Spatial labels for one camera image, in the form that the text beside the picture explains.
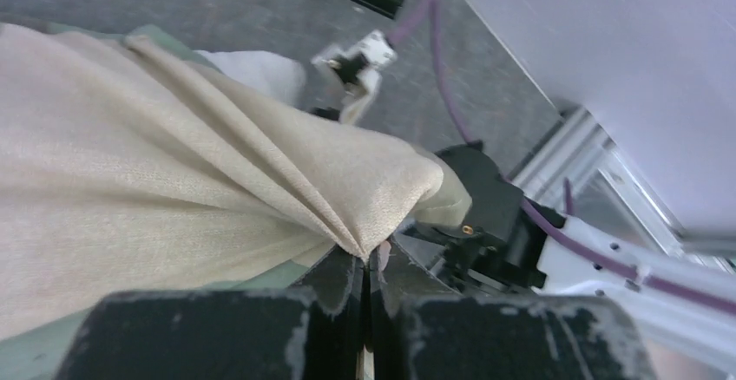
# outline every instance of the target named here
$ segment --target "white cloth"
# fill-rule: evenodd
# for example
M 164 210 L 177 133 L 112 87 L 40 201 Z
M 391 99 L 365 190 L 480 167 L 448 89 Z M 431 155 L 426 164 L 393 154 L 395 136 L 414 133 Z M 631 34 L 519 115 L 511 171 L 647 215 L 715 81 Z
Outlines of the white cloth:
M 146 37 L 0 28 L 0 338 L 131 288 L 249 279 L 323 243 L 363 259 L 444 172 Z
M 299 94 L 306 83 L 306 72 L 299 62 L 264 51 L 195 52 L 235 81 L 274 100 L 298 106 Z

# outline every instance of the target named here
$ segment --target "fabric fold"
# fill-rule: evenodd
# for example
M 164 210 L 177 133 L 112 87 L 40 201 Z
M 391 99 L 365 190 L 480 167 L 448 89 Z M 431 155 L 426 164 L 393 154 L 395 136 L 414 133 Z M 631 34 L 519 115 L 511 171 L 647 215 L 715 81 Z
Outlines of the fabric fold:
M 0 29 L 0 338 L 113 291 L 367 259 L 444 171 L 145 36 Z

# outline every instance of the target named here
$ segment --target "white bracket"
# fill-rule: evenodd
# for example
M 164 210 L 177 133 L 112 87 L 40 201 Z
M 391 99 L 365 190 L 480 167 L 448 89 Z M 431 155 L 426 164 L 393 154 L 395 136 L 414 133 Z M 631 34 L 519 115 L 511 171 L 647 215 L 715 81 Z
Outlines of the white bracket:
M 547 273 L 541 294 L 611 298 L 631 315 L 645 337 L 724 372 L 736 372 L 736 318 L 647 283 L 661 278 L 736 302 L 736 277 L 617 239 L 575 217 L 567 217 L 562 232 L 602 256 L 630 265 L 636 274 L 627 280 L 596 268 L 550 238 L 537 264 Z
M 344 68 L 340 60 L 352 61 L 356 58 L 364 61 L 365 65 L 355 73 L 353 81 L 344 82 L 338 75 L 338 71 Z M 363 118 L 378 96 L 381 85 L 379 70 L 396 59 L 396 52 L 380 30 L 372 31 L 347 51 L 343 51 L 337 44 L 331 44 L 313 57 L 312 64 L 327 80 L 332 92 L 345 95 L 342 99 L 340 122 L 356 124 Z

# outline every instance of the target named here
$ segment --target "gray table surface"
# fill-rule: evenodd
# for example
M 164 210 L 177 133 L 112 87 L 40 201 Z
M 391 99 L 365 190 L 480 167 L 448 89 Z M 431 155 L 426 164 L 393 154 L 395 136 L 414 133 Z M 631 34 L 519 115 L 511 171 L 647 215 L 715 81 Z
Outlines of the gray table surface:
M 404 11 L 418 0 L 407 0 Z M 350 45 L 393 21 L 349 0 L 0 0 L 0 12 L 105 33 L 153 23 L 194 49 L 261 49 L 304 63 L 304 107 L 330 105 L 309 60 L 329 43 Z M 474 136 L 509 171 L 559 116 L 464 0 L 444 0 L 444 59 L 450 87 Z M 431 69 L 429 29 L 398 47 L 382 95 L 363 127 L 436 150 L 457 143 Z

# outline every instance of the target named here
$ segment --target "white wall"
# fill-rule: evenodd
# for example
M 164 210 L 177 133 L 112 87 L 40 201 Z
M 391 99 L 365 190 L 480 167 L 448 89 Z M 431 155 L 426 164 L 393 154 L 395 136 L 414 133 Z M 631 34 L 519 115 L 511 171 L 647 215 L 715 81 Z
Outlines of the white wall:
M 736 0 L 469 1 L 551 99 L 588 107 L 685 228 L 736 234 Z

